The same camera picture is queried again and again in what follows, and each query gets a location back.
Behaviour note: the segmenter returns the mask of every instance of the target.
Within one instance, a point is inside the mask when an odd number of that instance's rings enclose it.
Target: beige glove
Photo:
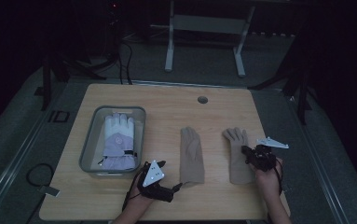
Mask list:
[[[190,127],[181,129],[180,181],[204,183],[204,162],[199,134]]]
[[[223,135],[230,141],[230,182],[243,185],[254,181],[254,172],[245,163],[246,156],[241,153],[242,146],[248,146],[247,132],[239,128],[226,129]]]

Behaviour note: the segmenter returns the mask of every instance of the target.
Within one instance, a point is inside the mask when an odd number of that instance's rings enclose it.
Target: plastic container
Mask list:
[[[106,170],[100,165],[103,160],[104,149],[104,121],[108,115],[125,113],[128,118],[134,118],[134,154],[135,167],[128,170]],[[135,175],[135,171],[141,164],[143,154],[144,130],[146,113],[139,106],[113,106],[103,105],[98,107],[91,119],[88,135],[79,158],[80,168],[93,175]]]

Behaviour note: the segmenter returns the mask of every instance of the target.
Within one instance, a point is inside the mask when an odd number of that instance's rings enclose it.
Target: wooden table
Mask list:
[[[198,102],[208,98],[207,104]],[[91,84],[88,87],[62,157],[51,181],[61,191],[47,195],[39,216],[44,220],[114,219],[131,183],[129,178],[96,178],[83,172],[78,160],[94,110],[100,105],[138,105],[146,111],[143,161],[166,161],[166,188],[179,183],[180,130],[200,136],[205,183],[182,188],[171,203],[155,201],[142,220],[263,219],[266,207],[254,183],[229,182],[229,143],[222,131],[245,128],[250,147],[264,138],[251,93],[242,89]],[[284,194],[282,201],[288,210]]]

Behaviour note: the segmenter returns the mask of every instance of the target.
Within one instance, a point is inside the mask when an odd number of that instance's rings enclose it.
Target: lavender and white glove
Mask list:
[[[135,167],[134,119],[114,113],[105,118],[105,147],[103,169],[127,170]]]

